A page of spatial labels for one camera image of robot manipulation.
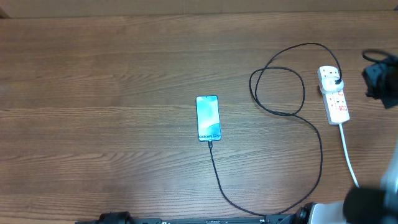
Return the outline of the Galaxy smartphone blue screen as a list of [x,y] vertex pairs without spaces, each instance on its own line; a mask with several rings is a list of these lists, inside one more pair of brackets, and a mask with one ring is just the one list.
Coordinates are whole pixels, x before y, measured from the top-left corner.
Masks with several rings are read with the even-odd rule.
[[196,98],[198,140],[221,140],[221,122],[218,97],[216,95],[198,96]]

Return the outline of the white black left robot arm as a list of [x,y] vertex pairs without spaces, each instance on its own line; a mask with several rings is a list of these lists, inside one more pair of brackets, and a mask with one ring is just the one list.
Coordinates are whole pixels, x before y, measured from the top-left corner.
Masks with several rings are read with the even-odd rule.
[[100,224],[134,224],[134,220],[129,212],[111,212],[100,215]]

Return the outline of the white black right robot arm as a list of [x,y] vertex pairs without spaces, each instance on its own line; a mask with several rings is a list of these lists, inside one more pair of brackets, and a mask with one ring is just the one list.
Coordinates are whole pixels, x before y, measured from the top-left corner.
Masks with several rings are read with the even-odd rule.
[[[366,96],[381,100],[386,109],[397,105],[397,56],[378,49],[366,49],[362,57],[373,64],[366,67],[362,76],[368,88]],[[388,170],[381,180],[381,187],[362,187],[352,168],[346,147],[343,123],[349,120],[348,110],[343,102],[341,85],[328,84],[335,78],[323,76],[332,67],[318,69],[320,89],[325,103],[326,116],[332,125],[338,125],[349,171],[354,187],[345,199],[335,203],[308,203],[289,215],[281,223],[397,223],[397,151],[394,151]]]

